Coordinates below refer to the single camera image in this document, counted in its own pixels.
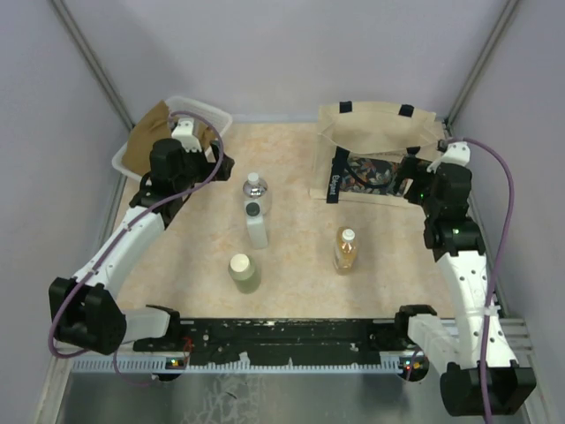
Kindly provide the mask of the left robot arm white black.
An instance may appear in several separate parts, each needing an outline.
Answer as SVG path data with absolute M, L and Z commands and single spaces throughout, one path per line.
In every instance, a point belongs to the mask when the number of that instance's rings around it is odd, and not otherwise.
M 200 151 L 188 152 L 179 140 L 158 140 L 149 155 L 150 170 L 129 203 L 123 222 L 96 255 L 70 278 L 56 278 L 49 287 L 52 323 L 48 346 L 63 358 L 56 342 L 109 355 L 120 345 L 153 339 L 162 349 L 178 348 L 184 330 L 178 313 L 147 306 L 124 312 L 117 297 L 135 264 L 170 226 L 190 196 L 212 181 L 230 177 L 233 160 L 223 142 L 211 148 L 215 161 Z

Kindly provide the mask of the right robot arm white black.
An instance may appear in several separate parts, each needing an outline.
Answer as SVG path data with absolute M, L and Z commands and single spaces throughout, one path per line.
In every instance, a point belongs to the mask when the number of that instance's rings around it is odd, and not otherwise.
M 426 216 L 424 241 L 448 283 L 457 334 L 429 306 L 401 307 L 394 328 L 404 349 L 416 347 L 440 376 L 441 399 L 451 416 L 512 415 L 536 388 L 505 337 L 487 272 L 486 248 L 469 216 L 471 151 L 456 142 L 430 162 L 415 151 L 400 162 L 389 188 L 409 181 L 405 199 Z

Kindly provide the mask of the amber liquid bottle white cap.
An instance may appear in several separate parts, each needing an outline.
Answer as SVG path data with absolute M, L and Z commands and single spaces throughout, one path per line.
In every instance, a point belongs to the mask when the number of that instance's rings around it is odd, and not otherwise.
M 358 254 L 357 236 L 349 227 L 340 227 L 335 238 L 334 265 L 338 274 L 352 271 Z

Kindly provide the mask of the beige canvas bag floral pocket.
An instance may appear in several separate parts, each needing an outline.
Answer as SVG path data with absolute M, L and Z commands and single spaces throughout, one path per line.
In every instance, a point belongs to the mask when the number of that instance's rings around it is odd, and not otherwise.
M 401 208 L 409 186 L 397 195 L 388 191 L 406 148 L 421 147 L 432 161 L 443 123 L 430 111 L 409 104 L 352 102 L 319 107 L 310 197 L 328 204 L 355 201 Z

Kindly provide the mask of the clear bottle white cap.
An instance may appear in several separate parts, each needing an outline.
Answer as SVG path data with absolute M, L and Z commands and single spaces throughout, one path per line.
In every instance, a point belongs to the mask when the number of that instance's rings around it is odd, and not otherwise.
M 244 201 L 255 201 L 260 205 L 263 215 L 267 215 L 271 208 L 271 191 L 264 178 L 257 172 L 251 172 L 247 175 L 247 180 L 242 187 Z

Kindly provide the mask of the white bottle black cap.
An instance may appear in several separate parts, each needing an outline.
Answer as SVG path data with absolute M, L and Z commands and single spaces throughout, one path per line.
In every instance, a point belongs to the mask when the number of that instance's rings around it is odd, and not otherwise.
M 268 246 L 267 230 L 260 204 L 248 201 L 245 204 L 245 221 L 249 238 L 254 249 L 264 249 Z

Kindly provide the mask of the green bottle white cap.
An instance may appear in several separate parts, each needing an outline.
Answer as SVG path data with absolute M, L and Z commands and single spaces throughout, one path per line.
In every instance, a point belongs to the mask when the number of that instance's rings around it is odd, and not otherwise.
M 237 289 L 243 294 L 255 292 L 260 286 L 260 271 L 251 256 L 235 254 L 229 262 L 228 271 Z

